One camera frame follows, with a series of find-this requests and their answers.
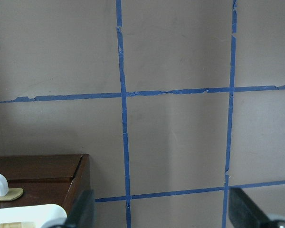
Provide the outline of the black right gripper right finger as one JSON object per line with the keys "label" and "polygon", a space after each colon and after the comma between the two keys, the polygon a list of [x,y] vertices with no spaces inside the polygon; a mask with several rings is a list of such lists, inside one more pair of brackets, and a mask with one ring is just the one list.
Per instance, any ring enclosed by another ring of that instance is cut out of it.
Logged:
{"label": "black right gripper right finger", "polygon": [[234,228],[269,228],[271,223],[241,188],[229,189],[228,217]]}

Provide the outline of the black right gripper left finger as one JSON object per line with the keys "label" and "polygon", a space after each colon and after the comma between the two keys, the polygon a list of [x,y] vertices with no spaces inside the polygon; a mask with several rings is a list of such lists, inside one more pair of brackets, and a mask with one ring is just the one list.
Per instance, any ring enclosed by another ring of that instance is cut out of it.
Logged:
{"label": "black right gripper left finger", "polygon": [[95,198],[93,190],[83,191],[73,205],[67,219],[65,228],[92,228],[95,219]]}

